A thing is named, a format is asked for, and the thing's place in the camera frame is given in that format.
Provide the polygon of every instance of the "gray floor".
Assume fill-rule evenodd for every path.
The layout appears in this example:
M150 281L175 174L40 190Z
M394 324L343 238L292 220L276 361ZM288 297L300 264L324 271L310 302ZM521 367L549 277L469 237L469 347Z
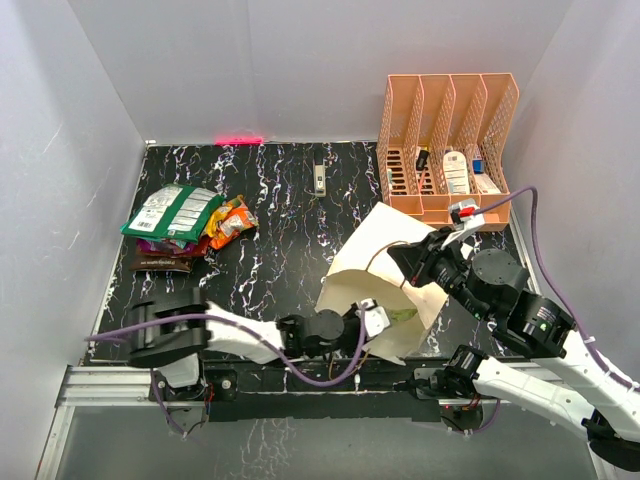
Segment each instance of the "gray floor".
M159 409L78 408L58 479L595 479L569 432L506 405L465 439L401 419L254 420L205 425L200 445Z

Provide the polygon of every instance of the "green object inside bag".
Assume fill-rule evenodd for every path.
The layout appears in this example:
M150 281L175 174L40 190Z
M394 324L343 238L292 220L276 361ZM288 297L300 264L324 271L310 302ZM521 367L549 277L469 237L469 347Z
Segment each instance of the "green object inside bag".
M418 314L417 308L403 308L400 310L390 310L388 308L384 309L389 321L391 322L391 326L398 325L400 323L411 320Z
M120 232L151 241L198 243L209 217L223 202L223 197L204 188L165 185L147 198Z

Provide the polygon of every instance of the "white wall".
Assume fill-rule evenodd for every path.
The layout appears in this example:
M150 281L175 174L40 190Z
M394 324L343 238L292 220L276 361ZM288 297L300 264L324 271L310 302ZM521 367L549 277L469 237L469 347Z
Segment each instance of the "white wall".
M570 0L70 0L145 139L377 139L386 75L511 71Z
M143 142L68 3L0 2L0 477L33 478Z
M505 151L511 189L540 190L547 267L600 350L636 380L639 54L639 2L576 0L521 97ZM527 238L529 204L516 203Z

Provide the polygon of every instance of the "metal frame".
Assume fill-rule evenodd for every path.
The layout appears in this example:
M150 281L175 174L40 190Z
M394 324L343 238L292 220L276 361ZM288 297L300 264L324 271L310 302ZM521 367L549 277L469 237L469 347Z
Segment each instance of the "metal frame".
M518 255L531 274L530 288L536 293L540 293L540 287L532 268L533 265L522 239L520 224L513 208L510 218L511 231ZM99 328L101 314L102 309L94 324L94 331ZM547 382L564 384L557 375L531 362L509 363L509 366ZM135 406L157 408L154 402L148 401L150 383L149 372L145 370L125 366L70 367L60 390L56 413L36 474L36 480L55 480L76 407ZM441 405L466 405L469 400L444 399L439 400L439 403ZM166 405L171 407L201 408L202 402L166 402ZM591 455L597 478L599 480L617 480L615 468L593 454L588 447L587 449Z

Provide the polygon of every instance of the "orange snack bag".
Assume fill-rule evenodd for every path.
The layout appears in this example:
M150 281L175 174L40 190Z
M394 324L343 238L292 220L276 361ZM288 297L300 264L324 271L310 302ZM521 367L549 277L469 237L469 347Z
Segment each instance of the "orange snack bag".
M241 232L258 226L258 221L254 217L247 206L242 204L229 212L220 227L214 232L209 245L220 250L231 240L240 235Z

